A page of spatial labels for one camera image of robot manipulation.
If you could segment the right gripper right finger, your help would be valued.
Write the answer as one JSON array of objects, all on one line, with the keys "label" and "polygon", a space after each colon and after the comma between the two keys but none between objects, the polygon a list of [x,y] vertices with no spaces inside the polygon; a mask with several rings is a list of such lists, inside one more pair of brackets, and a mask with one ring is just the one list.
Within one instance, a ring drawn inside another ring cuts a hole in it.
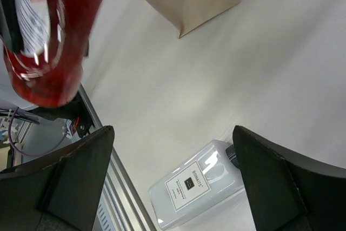
[{"label": "right gripper right finger", "polygon": [[345,230],[345,169],[236,126],[235,153],[257,230]]}]

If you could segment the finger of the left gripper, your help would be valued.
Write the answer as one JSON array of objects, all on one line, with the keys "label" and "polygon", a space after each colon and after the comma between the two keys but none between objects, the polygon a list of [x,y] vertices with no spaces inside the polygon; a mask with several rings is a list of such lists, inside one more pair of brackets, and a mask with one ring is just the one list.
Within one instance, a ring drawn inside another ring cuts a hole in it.
[{"label": "finger of the left gripper", "polygon": [[11,52],[24,50],[15,0],[1,0],[1,40]]}]

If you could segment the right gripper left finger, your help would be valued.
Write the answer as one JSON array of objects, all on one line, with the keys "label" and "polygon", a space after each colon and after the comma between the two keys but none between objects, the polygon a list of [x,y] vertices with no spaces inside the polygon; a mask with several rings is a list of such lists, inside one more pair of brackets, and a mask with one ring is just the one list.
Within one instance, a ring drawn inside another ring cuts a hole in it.
[{"label": "right gripper left finger", "polygon": [[1,171],[1,230],[92,230],[115,132]]}]

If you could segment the red dish soap bottle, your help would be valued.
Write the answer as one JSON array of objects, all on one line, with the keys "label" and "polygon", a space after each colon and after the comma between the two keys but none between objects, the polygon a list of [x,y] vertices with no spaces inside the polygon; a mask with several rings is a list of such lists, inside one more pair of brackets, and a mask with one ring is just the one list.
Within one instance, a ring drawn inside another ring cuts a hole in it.
[{"label": "red dish soap bottle", "polygon": [[69,103],[82,78],[82,61],[102,0],[15,0],[24,50],[3,44],[14,91],[47,108]]}]

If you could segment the white rectangular bottle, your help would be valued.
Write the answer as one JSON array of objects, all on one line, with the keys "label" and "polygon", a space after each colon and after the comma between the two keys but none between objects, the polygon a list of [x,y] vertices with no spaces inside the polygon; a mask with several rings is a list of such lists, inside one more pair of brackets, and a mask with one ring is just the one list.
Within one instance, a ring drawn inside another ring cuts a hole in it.
[{"label": "white rectangular bottle", "polygon": [[244,191],[232,143],[212,140],[153,184],[149,197],[161,230],[185,224]]}]

